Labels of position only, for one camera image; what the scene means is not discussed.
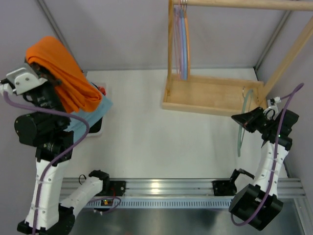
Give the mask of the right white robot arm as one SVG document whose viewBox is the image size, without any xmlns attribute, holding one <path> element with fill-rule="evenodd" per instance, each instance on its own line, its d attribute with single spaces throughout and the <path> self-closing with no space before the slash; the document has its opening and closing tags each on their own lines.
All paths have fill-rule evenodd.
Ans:
<svg viewBox="0 0 313 235">
<path fill-rule="evenodd" d="M 264 109 L 232 115 L 236 123 L 250 133 L 261 133 L 261 159 L 253 182 L 240 190 L 233 198 L 229 212 L 231 217 L 242 220 L 236 226 L 250 225 L 263 230 L 282 210 L 278 199 L 277 184 L 284 159 L 292 147 L 289 134 L 297 123 L 298 114 L 283 109 L 275 119 L 268 119 Z"/>
</svg>

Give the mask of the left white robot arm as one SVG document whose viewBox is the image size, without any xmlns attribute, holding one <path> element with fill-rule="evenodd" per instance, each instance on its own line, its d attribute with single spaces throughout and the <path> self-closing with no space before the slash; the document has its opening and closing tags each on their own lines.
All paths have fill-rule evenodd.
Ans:
<svg viewBox="0 0 313 235">
<path fill-rule="evenodd" d="M 29 213 L 17 230 L 26 235 L 67 235 L 83 207 L 105 195 L 110 177 L 93 170 L 68 198 L 60 193 L 72 151 L 97 125 L 112 102 L 104 98 L 94 112 L 66 114 L 55 88 L 61 80 L 38 64 L 24 63 L 7 75 L 15 93 L 29 102 L 28 114 L 17 117 L 14 128 L 22 144 L 36 148 L 36 183 Z"/>
</svg>

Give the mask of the orange trousers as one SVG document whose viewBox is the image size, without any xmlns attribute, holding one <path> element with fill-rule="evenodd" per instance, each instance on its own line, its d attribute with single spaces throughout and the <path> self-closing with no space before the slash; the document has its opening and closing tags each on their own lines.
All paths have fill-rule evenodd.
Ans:
<svg viewBox="0 0 313 235">
<path fill-rule="evenodd" d="M 82 73 L 66 47 L 55 37 L 46 36 L 26 50 L 27 63 L 36 63 L 61 84 L 55 87 L 67 113 L 93 112 L 102 101 L 102 93 Z"/>
</svg>

